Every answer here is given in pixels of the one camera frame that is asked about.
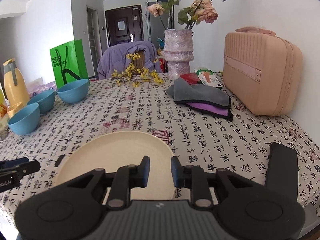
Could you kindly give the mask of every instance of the beige plate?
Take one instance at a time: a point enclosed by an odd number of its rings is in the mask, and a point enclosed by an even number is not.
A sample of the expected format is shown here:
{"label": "beige plate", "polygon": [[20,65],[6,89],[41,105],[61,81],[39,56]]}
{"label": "beige plate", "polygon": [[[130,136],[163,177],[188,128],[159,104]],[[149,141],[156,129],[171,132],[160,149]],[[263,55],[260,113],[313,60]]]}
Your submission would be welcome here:
{"label": "beige plate", "polygon": [[109,133],[83,145],[63,165],[56,183],[62,184],[96,168],[104,168],[108,173],[125,165],[139,165],[145,155],[150,157],[148,185],[132,189],[131,199],[172,199],[175,188],[171,149],[159,138],[137,131]]}

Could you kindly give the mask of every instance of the brown door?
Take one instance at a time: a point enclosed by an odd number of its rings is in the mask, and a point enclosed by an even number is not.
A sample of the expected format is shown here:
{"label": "brown door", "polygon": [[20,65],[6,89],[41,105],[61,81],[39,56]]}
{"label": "brown door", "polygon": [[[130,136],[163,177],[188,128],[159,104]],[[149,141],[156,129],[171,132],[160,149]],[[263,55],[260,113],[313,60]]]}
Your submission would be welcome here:
{"label": "brown door", "polygon": [[106,11],[110,46],[143,41],[141,5]]}

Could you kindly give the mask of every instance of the pink rose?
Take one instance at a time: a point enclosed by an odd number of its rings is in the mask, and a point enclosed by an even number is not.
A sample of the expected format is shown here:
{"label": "pink rose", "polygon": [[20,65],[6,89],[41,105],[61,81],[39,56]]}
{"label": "pink rose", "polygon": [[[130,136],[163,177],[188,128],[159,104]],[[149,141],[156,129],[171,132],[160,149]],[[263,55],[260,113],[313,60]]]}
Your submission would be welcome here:
{"label": "pink rose", "polygon": [[164,9],[160,4],[155,3],[148,7],[148,11],[152,13],[154,17],[158,17],[159,15],[163,15]]}
{"label": "pink rose", "polygon": [[211,0],[203,0],[201,5],[199,6],[199,4],[201,3],[201,0],[194,0],[194,2],[192,3],[191,7],[193,9],[196,8],[211,8],[212,7],[212,2]]}
{"label": "pink rose", "polygon": [[206,23],[213,23],[219,16],[213,7],[201,9],[197,11],[197,15],[199,21],[205,21]]}

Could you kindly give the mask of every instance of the doorway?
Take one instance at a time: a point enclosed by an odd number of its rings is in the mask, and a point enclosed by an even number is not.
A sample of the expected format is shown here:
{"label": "doorway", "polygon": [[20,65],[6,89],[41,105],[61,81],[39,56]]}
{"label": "doorway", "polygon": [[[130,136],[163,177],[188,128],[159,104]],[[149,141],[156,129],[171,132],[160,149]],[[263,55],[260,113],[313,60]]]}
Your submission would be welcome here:
{"label": "doorway", "polygon": [[141,5],[106,11],[109,46],[144,41]]}
{"label": "doorway", "polygon": [[101,40],[99,33],[99,18],[97,10],[87,7],[88,36],[94,74],[98,77],[98,63],[102,58]]}

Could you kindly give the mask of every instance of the plate rim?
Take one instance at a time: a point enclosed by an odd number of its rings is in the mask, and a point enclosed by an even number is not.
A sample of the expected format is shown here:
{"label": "plate rim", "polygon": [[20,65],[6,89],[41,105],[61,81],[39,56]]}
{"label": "plate rim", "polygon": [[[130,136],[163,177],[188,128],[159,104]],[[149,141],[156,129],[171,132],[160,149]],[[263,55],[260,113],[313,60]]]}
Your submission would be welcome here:
{"label": "plate rim", "polygon": [[106,136],[108,136],[108,135],[113,135],[113,134],[120,134],[120,133],[137,133],[137,134],[140,133],[140,134],[146,134],[146,135],[148,135],[148,136],[152,136],[152,137],[156,138],[158,141],[160,141],[162,144],[164,144],[168,150],[170,150],[172,157],[175,156],[174,153],[173,153],[173,151],[172,151],[171,148],[169,147],[169,145],[167,145],[163,140],[161,140],[161,139],[158,138],[157,136],[154,136],[154,135],[151,134],[151,133],[141,132],[141,131],[132,131],[132,130],[129,130],[129,131],[111,132],[111,133],[107,133],[107,134],[104,134],[104,135],[100,135],[100,136],[98,136],[97,138],[93,139],[92,141],[83,144],[79,149],[75,150],[75,151],[72,153],[72,155],[66,160],[66,162],[65,162],[65,163],[62,165],[62,167],[60,168],[60,171],[59,171],[59,173],[58,173],[58,176],[57,176],[57,178],[56,178],[56,180],[55,180],[54,185],[55,185],[55,186],[61,185],[61,183],[58,183],[61,170],[62,170],[63,167],[67,164],[67,162],[70,160],[70,158],[72,158],[73,155],[74,155],[76,152],[80,151],[80,149],[81,149],[82,147],[84,147],[84,146],[86,146],[87,144],[92,143],[92,142],[94,142],[95,140],[98,140],[98,139],[100,139],[100,138],[102,138],[102,137],[106,137]]}

